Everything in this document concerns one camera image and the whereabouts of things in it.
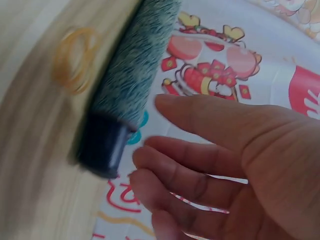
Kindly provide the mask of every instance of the red character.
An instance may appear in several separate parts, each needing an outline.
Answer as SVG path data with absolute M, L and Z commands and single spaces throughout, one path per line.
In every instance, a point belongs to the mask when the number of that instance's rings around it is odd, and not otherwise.
M 126 236 L 125 240 L 131 240 L 131 239 L 128 236 Z
M 289 85 L 293 110 L 320 120 L 320 75 L 297 66 Z
M 134 196 L 131 186 L 129 184 L 120 183 L 118 187 L 116 187 L 114 182 L 110 180 L 108 181 L 108 184 L 110 186 L 110 190 L 106 194 L 106 201 L 111 206 L 125 212 L 141 213 L 142 210 L 139 207 L 141 205 L 140 201 Z
M 249 77 L 256 75 L 260 70 L 262 57 L 232 44 L 226 46 L 220 58 L 224 58 L 224 62 L 214 59 L 211 63 L 200 62 L 196 66 L 184 61 L 182 68 L 176 71 L 174 81 L 168 78 L 163 81 L 163 90 L 177 96 L 203 94 L 238 101 L 238 81 L 247 81 Z M 245 84 L 238 87 L 241 97 L 250 100 L 249 87 Z
M 236 85 L 235 73 L 231 68 L 222 68 L 218 61 L 213 61 L 208 70 L 204 68 L 199 70 L 192 65 L 185 64 L 175 73 L 175 77 L 176 81 L 169 79 L 163 81 L 162 88 L 168 94 L 177 96 L 204 94 L 233 101 L 238 100 L 234 87 Z

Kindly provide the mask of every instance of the rubber band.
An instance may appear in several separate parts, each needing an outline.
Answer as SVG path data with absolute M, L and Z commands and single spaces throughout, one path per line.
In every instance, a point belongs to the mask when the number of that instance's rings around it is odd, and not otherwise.
M 78 64 L 72 58 L 81 44 Z M 83 93 L 91 84 L 94 75 L 94 59 L 101 45 L 100 35 L 92 28 L 78 28 L 68 34 L 57 47 L 53 59 L 52 78 L 72 95 Z

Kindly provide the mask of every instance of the wood grain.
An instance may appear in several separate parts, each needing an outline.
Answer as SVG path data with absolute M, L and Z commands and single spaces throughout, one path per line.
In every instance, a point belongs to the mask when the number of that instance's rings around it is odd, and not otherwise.
M 51 0 L 0 5 L 0 71 Z M 94 84 L 70 96 L 51 78 L 56 47 L 68 29 L 90 27 L 102 46 L 94 78 L 108 62 L 139 0 L 71 0 L 10 81 L 0 106 L 0 239 L 89 240 L 105 183 L 71 164 Z

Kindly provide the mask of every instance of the palm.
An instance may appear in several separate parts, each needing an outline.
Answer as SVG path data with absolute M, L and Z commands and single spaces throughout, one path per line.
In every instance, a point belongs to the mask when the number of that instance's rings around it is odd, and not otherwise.
M 294 240 L 280 228 L 259 203 L 251 186 L 235 197 L 224 226 L 224 240 Z
M 179 228 L 191 235 L 214 240 L 294 240 L 266 215 L 249 184 L 206 175 L 223 175 L 225 166 L 213 164 L 212 157 L 223 158 L 228 165 L 235 156 L 213 145 L 150 138 L 133 155 L 135 165 L 142 169 L 131 177 L 133 190 L 151 212 L 168 211 Z M 232 167 L 225 175 L 242 178 L 240 168 Z M 228 210 L 229 214 L 198 210 L 170 192 L 196 204 Z
M 318 121 L 207 96 L 157 99 L 168 120 L 217 144 L 152 137 L 133 154 L 132 189 L 152 212 L 158 240 L 193 239 L 184 233 L 214 240 L 320 239 Z M 199 210 L 170 192 L 229 213 Z

